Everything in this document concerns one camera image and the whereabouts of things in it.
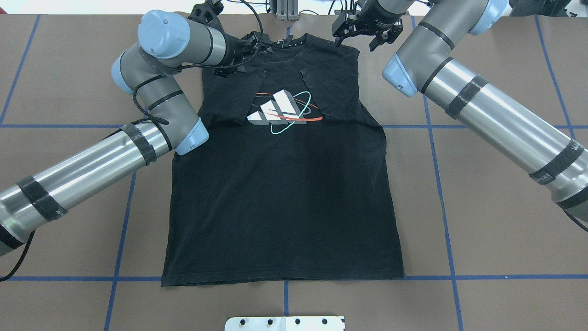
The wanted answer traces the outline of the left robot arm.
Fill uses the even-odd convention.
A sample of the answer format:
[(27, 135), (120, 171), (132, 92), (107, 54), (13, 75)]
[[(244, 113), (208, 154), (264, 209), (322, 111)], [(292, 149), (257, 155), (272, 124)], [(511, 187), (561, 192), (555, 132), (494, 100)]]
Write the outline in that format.
[(222, 77), (244, 71), (262, 46), (255, 32), (227, 34), (214, 6), (194, 6), (188, 17), (152, 10), (141, 17), (138, 41), (111, 68), (143, 119), (123, 125), (95, 145), (1, 193), (1, 254), (25, 245), (40, 226), (170, 151), (185, 154), (209, 134), (175, 75), (209, 68)]

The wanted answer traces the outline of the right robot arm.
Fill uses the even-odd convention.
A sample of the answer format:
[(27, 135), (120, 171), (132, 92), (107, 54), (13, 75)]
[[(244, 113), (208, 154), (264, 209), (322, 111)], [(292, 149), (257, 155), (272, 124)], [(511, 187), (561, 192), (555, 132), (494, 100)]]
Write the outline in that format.
[(551, 192), (573, 221), (587, 221), (587, 150), (483, 76), (450, 56), (466, 35), (501, 17), (506, 0), (433, 0), (391, 57), (384, 79), (405, 96), (422, 93)]

